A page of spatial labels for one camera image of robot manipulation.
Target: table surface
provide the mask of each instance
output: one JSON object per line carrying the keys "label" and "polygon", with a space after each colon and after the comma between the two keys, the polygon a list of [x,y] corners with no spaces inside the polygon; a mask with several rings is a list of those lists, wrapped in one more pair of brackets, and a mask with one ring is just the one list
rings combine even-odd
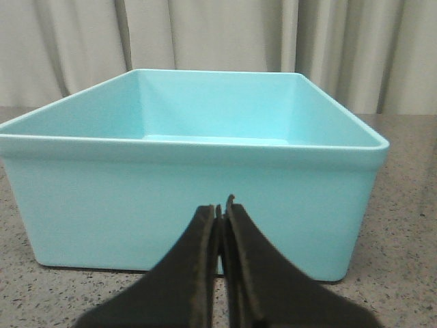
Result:
{"label": "table surface", "polygon": [[[0,122],[28,110],[0,107]],[[325,287],[373,311],[385,327],[437,327],[437,116],[360,117],[391,149],[348,274]],[[141,276],[40,266],[0,162],[0,327],[71,327]],[[228,327],[223,279],[215,290],[214,327]]]}

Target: beige curtain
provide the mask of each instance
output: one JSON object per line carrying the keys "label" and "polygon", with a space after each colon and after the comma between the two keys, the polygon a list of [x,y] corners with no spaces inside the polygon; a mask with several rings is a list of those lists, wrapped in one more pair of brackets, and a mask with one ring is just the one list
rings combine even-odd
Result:
{"label": "beige curtain", "polygon": [[133,68],[301,72],[356,113],[437,114],[435,0],[0,0],[0,105]]}

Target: light blue plastic bin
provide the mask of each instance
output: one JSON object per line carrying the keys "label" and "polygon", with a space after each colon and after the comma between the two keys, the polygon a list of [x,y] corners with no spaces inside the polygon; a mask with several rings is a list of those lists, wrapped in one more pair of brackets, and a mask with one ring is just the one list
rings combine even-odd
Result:
{"label": "light blue plastic bin", "polygon": [[36,260],[66,267],[150,269],[233,193],[294,264],[339,280],[388,147],[294,73],[133,70],[0,125]]}

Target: curtain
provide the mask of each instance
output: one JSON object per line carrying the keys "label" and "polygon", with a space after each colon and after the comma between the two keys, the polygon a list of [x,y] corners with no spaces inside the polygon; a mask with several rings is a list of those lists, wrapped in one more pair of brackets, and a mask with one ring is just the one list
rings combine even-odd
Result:
{"label": "curtain", "polygon": [[0,106],[135,68],[301,72],[355,113],[437,114],[435,0],[0,0]]}

